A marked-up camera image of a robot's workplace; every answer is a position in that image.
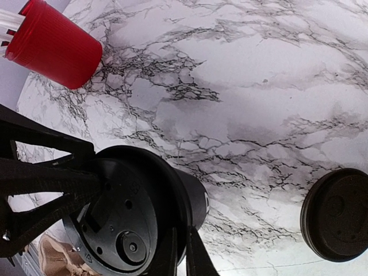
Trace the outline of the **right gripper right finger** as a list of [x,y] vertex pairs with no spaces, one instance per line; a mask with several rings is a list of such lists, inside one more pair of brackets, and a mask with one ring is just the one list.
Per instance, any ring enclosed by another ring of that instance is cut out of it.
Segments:
[[194,226],[188,227],[186,238],[186,272],[188,276],[219,276]]

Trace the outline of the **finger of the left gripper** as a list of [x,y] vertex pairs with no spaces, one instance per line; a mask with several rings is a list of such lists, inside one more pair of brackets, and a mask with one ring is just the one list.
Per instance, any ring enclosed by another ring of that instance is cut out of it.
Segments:
[[24,250],[98,193],[91,173],[1,159],[1,255]]
[[39,163],[45,167],[78,168],[95,157],[91,142],[47,128],[1,105],[1,158],[18,159],[16,142],[69,153],[67,156]]

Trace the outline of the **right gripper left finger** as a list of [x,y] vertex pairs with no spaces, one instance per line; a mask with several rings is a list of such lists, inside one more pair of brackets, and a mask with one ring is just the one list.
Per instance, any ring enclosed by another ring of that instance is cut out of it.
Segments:
[[178,265],[177,229],[167,230],[148,270],[146,276],[176,276]]

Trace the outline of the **white wrapped straw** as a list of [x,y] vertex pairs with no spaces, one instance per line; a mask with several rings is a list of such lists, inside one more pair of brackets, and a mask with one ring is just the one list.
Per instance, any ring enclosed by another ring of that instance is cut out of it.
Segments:
[[13,13],[3,9],[1,9],[0,13],[1,13],[1,20],[8,20],[18,24],[21,24],[25,18],[20,14]]
[[0,39],[1,39],[1,42],[11,42],[12,39],[13,39],[13,35],[10,35],[7,33],[7,30],[5,29],[1,29],[0,31]]

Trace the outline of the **cardboard cup carrier tray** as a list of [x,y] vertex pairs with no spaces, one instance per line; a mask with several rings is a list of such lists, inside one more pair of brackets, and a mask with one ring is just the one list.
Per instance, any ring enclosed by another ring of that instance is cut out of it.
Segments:
[[99,275],[70,244],[59,242],[47,234],[43,234],[39,241],[39,265],[43,275]]

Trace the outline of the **black plastic cup lid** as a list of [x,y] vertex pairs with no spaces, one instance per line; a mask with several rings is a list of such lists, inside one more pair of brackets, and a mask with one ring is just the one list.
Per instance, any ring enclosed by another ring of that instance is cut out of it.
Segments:
[[188,227],[200,227],[206,216],[205,189],[195,177],[127,145],[99,152],[83,168],[98,175],[102,190],[63,223],[89,267],[102,275],[143,275],[170,228],[177,229],[181,263]]

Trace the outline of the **red cylindrical holder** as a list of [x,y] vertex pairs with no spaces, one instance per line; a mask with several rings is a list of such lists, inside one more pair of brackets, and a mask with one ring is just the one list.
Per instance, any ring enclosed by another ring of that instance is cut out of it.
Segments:
[[5,58],[69,89],[83,86],[100,63],[101,43],[46,1],[28,1],[21,15]]

